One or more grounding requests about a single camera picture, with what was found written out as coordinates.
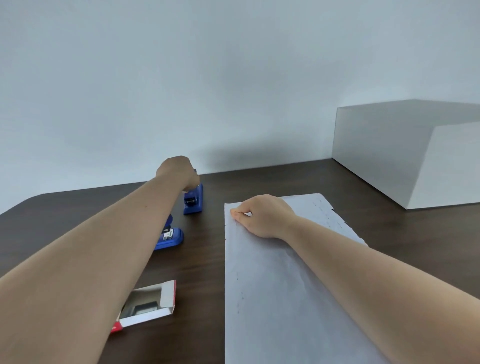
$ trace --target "dark wooden table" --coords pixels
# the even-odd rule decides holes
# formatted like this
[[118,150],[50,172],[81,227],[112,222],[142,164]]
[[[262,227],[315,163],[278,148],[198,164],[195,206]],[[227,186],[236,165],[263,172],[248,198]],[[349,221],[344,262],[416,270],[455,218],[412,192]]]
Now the dark wooden table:
[[[224,203],[256,194],[322,193],[370,247],[480,298],[479,204],[406,211],[332,159],[202,181],[203,212],[183,216],[180,198],[172,212],[184,243],[154,252],[137,282],[176,279],[174,314],[112,334],[100,363],[224,362]],[[0,275],[140,185],[44,194],[0,215]]]

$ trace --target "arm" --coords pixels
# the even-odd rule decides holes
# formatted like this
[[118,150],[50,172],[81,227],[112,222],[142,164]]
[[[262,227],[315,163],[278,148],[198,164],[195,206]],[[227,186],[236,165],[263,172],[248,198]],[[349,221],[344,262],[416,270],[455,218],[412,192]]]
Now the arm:
[[96,363],[182,189],[188,158],[89,218],[0,279],[0,362]]
[[296,216],[277,197],[231,214],[253,234],[285,240],[392,363],[480,363],[478,299]]

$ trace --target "paper sheet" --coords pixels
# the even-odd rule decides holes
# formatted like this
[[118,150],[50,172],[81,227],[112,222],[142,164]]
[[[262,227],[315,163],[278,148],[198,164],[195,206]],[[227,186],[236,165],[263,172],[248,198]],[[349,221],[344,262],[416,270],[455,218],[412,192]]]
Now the paper sheet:
[[[321,194],[283,199],[297,215],[365,244]],[[226,364],[388,364],[286,243],[250,234],[225,204]]]

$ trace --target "white box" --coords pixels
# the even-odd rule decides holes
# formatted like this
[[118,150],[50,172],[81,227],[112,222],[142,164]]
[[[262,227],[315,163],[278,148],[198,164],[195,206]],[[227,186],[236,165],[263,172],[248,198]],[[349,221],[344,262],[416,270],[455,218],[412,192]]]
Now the white box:
[[137,288],[127,298],[120,311],[111,332],[140,322],[153,320],[173,313],[175,308],[175,290],[177,282],[154,284],[153,286]]
[[332,157],[406,209],[480,202],[480,105],[338,108]]

